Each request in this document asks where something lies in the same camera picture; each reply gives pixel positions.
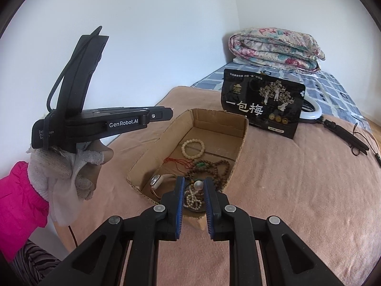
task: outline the metal screw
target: metal screw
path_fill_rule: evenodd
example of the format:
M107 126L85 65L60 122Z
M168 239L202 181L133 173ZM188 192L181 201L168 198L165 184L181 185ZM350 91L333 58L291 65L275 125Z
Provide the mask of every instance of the metal screw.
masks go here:
M164 210L165 210L165 206L162 205L162 204L157 204L157 205L154 206L154 211L155 212L160 213L160 212L163 212Z
M109 223L112 225L116 225L120 222L120 217L119 216L111 216L109 218Z
M269 222L272 223L273 225L278 225L281 223L281 219L277 216L271 216L269 218Z
M237 208L231 204L228 204L225 206L225 211L229 213L234 213L237 210Z

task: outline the gloved hand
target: gloved hand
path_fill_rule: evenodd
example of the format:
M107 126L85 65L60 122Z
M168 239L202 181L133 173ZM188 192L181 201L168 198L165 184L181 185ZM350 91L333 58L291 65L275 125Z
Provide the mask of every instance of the gloved hand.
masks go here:
M53 221L62 226L77 218L83 200L92 198L101 166L114 155L100 140L76 154L58 149L29 152L29 181L49 202Z

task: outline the watch face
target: watch face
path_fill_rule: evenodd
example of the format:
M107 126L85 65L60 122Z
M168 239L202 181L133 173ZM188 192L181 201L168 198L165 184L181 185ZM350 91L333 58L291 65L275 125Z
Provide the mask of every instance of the watch face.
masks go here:
M151 183L150 183L150 186L153 186L155 185L155 183L157 182L157 180L160 178L160 175L155 175L152 179L151 179Z

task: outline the red cord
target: red cord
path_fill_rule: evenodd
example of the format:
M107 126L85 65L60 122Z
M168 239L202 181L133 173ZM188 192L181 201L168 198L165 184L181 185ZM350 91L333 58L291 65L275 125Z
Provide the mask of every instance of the red cord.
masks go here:
M175 165L176 165L176 169L177 169L179 172L184 173L184 174L186 174L186 172L181 171L181 170L178 168L177 164L181 164L181 165L183 165L184 168L186 168L187 170L189 170L189 169L191 169L191 168L193 167L193 164L192 164L191 162L185 160L185 159L175 159L175 158L167 157L167 158L164 159L164 162L163 162L163 163L167 163L167 162L170 162L170 161L173 161L173 162L175 163Z

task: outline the bed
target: bed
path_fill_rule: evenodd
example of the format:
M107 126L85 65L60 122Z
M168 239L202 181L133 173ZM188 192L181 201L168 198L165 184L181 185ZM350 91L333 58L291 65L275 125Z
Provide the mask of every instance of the bed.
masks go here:
M212 74L194 83L192 87L220 91L224 81L224 69L243 70L256 73L265 73L270 76L303 83L306 86L306 94L313 98L321 106L323 114L335 116L355 124L371 132L369 123L362 116L355 102L345 91L338 80L327 72L320 71L313 75L301 75L289 71L277 70L261 66L236 64L231 62Z
M221 111L220 93L210 90L218 85L221 74L215 72L195 84L204 89L175 87L158 105L173 108L171 121L187 109ZM152 206L128 184L128 175L171 121L122 134L110 144L114 157L102 167L94 197L71 225L78 242L112 215L129 218ZM359 132L379 152L372 134ZM259 218L279 216L345 286L361 285L374 269L381 255L381 170L373 156L353 156L347 143L321 125L299 124L292 140L249 126L230 179L224 191L230 203ZM68 228L56 229L73 250ZM157 285L227 286L228 249L226 242L212 242L207 231L183 223L178 242L160 243Z

